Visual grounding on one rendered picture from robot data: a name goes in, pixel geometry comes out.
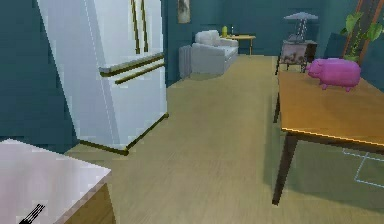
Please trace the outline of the green house plant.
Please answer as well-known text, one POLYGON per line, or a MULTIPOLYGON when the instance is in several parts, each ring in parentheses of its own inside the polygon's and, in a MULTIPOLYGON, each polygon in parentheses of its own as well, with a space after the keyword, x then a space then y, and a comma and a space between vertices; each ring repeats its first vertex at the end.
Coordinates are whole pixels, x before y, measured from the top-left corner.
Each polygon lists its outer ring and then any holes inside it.
POLYGON ((344 50, 343 58, 358 62, 360 55, 357 53, 358 47, 362 41, 375 41, 384 33, 384 26, 378 22, 371 23, 366 30, 361 26, 363 12, 354 12, 346 17, 345 27, 340 31, 340 34, 353 39, 350 51, 344 50))

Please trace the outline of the white fridge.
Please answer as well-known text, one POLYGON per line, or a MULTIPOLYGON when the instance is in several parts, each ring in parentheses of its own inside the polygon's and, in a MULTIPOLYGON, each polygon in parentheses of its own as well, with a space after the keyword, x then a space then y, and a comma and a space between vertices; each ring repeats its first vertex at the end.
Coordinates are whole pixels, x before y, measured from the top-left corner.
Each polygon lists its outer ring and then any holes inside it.
POLYGON ((163 53, 161 0, 145 0, 148 52, 144 52, 141 0, 135 2, 139 55, 130 0, 37 0, 76 138, 84 145, 122 155, 168 117, 165 65, 115 84, 165 62, 165 55, 112 77, 99 73, 100 67, 163 53))

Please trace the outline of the wooden dining table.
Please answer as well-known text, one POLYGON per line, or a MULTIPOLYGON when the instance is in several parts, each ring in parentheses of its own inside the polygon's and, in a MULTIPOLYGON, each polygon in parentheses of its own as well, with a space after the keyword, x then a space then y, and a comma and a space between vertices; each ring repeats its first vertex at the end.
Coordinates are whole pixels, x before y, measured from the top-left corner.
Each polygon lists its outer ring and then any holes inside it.
POLYGON ((384 155, 384 93, 365 80, 323 89, 305 73, 280 71, 274 120, 286 133, 272 203, 277 205, 299 141, 384 155))

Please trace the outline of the black fork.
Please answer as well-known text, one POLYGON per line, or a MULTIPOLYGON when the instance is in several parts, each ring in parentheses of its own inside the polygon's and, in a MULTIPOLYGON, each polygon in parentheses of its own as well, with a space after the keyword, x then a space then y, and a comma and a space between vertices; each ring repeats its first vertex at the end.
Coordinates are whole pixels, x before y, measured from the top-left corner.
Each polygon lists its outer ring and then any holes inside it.
POLYGON ((37 204, 35 208, 24 217, 19 224, 32 224, 33 221, 39 216, 39 214, 44 210, 45 206, 42 204, 37 204))

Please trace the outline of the light grey sofa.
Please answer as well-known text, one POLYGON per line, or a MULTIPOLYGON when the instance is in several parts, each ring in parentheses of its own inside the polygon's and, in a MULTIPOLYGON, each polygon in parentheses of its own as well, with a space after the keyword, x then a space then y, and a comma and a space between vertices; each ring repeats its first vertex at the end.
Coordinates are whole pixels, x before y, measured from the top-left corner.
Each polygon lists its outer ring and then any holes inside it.
POLYGON ((181 79, 192 73, 223 74, 238 56, 238 42, 222 38, 219 46, 194 42, 179 48, 179 75, 181 79))

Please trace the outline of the pink piggy bank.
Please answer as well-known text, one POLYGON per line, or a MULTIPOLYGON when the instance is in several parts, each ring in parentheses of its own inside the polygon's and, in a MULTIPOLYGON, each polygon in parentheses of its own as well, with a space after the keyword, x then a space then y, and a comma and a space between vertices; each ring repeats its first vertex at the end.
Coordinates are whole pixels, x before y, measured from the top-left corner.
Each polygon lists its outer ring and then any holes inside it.
POLYGON ((340 86, 347 92, 359 84, 361 74, 356 62, 340 58, 315 59, 306 71, 310 77, 319 79, 323 90, 328 86, 340 86))

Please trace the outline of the brown wooden ladder shelf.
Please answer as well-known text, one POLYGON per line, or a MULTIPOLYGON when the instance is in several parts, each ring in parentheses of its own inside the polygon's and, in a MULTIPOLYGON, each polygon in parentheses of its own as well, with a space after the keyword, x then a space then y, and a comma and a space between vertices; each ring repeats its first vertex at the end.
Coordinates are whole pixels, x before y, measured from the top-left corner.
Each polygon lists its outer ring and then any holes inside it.
MULTIPOLYGON (((358 0, 356 10, 354 12, 363 12, 364 15, 361 20, 361 26, 363 30, 366 30, 371 23, 380 23, 380 17, 382 16, 382 8, 384 7, 384 0, 358 0)), ((368 49, 368 45, 373 41, 362 41, 358 47, 357 53, 360 55, 360 60, 357 62, 359 65, 362 64, 363 58, 368 49)), ((344 50, 350 51, 352 47, 353 39, 346 37, 346 43, 344 50)))

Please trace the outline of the white pillow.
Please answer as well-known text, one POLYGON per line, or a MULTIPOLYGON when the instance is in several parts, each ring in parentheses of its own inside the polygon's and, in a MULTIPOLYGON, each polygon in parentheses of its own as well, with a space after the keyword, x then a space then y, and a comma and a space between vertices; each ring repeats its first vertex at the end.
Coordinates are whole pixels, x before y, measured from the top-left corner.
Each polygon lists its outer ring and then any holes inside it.
POLYGON ((217 30, 201 31, 195 35, 195 42, 209 46, 219 46, 220 36, 217 30))

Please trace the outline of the white-topped wooden counter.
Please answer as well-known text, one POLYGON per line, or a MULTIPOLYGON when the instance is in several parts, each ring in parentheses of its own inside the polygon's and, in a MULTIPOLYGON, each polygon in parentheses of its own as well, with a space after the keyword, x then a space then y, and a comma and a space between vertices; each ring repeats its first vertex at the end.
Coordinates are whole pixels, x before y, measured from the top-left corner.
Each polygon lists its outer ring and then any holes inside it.
POLYGON ((0 142, 0 224, 117 224, 107 180, 111 170, 13 139, 0 142))

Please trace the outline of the yellow round side table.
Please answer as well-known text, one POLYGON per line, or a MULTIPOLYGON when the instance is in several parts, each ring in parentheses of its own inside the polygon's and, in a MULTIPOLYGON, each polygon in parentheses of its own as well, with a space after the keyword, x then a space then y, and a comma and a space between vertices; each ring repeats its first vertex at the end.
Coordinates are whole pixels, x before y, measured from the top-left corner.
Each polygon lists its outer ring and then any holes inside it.
POLYGON ((230 35, 226 37, 227 39, 241 41, 248 40, 249 41, 249 55, 252 55, 253 49, 253 40, 256 38, 254 35, 230 35))

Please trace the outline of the grey table lamp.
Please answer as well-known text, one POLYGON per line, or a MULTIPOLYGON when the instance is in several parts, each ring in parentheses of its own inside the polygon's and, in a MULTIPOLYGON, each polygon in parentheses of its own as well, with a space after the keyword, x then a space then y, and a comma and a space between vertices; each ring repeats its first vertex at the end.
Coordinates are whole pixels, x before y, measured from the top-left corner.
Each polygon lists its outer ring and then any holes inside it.
POLYGON ((295 34, 288 37, 290 42, 302 43, 305 41, 305 34, 307 30, 307 22, 309 20, 317 20, 318 17, 307 12, 298 12, 284 17, 285 20, 296 20, 298 23, 295 34))

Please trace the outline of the framed wall picture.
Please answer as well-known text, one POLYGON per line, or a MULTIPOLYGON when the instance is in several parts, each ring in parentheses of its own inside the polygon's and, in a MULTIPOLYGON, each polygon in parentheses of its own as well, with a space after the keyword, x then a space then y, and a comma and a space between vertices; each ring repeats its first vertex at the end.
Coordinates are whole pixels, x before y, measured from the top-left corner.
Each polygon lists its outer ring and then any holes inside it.
POLYGON ((178 0, 178 22, 186 24, 190 22, 190 0, 178 0))

